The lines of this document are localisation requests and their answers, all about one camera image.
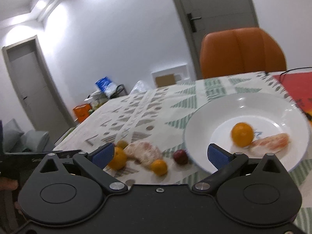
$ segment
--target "white bowl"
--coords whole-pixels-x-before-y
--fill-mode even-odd
[[[210,173],[217,170],[207,157],[211,143],[230,153],[240,151],[250,158],[261,158],[252,155],[248,149],[233,145],[230,131],[238,122],[246,122],[253,127],[254,140],[278,133],[289,134],[291,142],[288,148],[276,154],[287,171],[297,166],[307,150],[309,124],[300,109],[271,94],[244,93],[213,100],[193,114],[183,133],[188,155]]]

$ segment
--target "orange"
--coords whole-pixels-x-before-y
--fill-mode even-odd
[[[128,143],[124,140],[120,140],[118,141],[118,143],[116,144],[116,147],[125,149],[128,146]]]
[[[162,176],[167,173],[168,167],[165,161],[157,159],[151,164],[151,170],[158,176]]]
[[[117,171],[126,166],[127,155],[124,153],[122,148],[115,147],[115,155],[112,161],[108,164],[110,168]]]
[[[240,122],[232,128],[231,137],[236,146],[243,148],[252,143],[254,132],[249,124]]]

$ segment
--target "chair backrest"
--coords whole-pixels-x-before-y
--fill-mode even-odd
[[[260,28],[213,32],[202,40],[200,66],[203,78],[256,71],[285,71],[283,51]]]

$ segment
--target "gray door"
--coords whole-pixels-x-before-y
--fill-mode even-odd
[[[27,116],[36,130],[48,131],[51,141],[56,142],[70,126],[44,80],[34,41],[8,49],[7,54],[10,77],[23,99]]]
[[[193,29],[189,22],[189,18],[188,25],[184,27],[188,27],[189,30],[193,32],[193,44],[196,47],[198,57],[200,54],[202,39],[206,34],[221,30],[258,26],[252,0],[174,1],[176,6],[183,7],[185,13],[184,16],[191,13],[191,17],[195,18],[195,20],[191,21]]]

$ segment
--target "patterned tablecloth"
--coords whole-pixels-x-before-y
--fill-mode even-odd
[[[185,148],[182,133],[193,113],[216,98],[234,93],[264,92],[293,101],[283,86],[264,72],[247,73],[162,87],[145,93],[110,100],[80,124],[55,150],[82,149],[88,153],[120,139],[128,143],[147,140],[157,145],[168,164],[168,173],[158,177],[135,161],[120,171],[105,169],[118,180],[137,184],[193,185],[209,174],[194,163],[178,166],[173,153]],[[303,201],[295,220],[312,234],[312,144],[304,160],[291,172]]]

